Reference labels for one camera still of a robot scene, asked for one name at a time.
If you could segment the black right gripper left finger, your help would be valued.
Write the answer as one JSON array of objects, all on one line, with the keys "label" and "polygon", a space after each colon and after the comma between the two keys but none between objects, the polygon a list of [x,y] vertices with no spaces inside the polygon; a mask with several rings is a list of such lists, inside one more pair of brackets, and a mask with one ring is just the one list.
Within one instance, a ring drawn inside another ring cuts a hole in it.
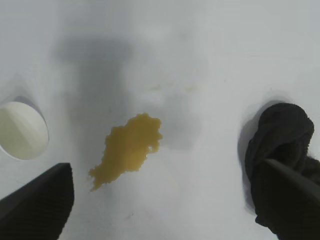
[{"label": "black right gripper left finger", "polygon": [[58,163],[0,201],[2,240],[57,240],[75,202],[70,163]]}]

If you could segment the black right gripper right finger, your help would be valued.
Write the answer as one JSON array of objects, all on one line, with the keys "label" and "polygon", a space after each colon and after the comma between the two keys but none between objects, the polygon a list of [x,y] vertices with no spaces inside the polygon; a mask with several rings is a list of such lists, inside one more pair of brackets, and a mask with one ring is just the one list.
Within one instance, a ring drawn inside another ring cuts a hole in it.
[{"label": "black right gripper right finger", "polygon": [[253,171],[256,223],[279,240],[318,240],[320,205],[266,161]]}]

